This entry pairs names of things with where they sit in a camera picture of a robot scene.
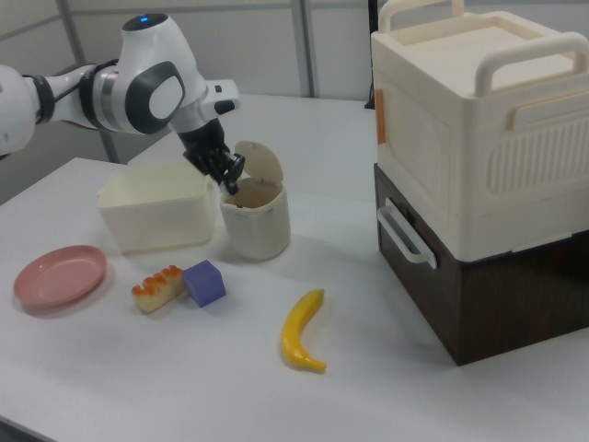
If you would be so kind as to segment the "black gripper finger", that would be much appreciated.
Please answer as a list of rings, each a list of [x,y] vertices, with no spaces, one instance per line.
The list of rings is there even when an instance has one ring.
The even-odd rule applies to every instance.
[[[239,154],[228,156],[225,164],[224,184],[228,193],[237,193],[237,181],[243,173],[245,158]]]
[[[228,150],[215,149],[209,153],[207,158],[209,173],[218,184],[227,184],[228,153]]]

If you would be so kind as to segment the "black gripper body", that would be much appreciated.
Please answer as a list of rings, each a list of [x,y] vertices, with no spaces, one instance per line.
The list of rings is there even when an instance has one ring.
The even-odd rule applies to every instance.
[[[225,144],[225,132],[218,119],[213,119],[203,127],[191,132],[179,134],[185,152],[184,157],[203,175],[210,175],[207,158],[215,149],[228,150]]]

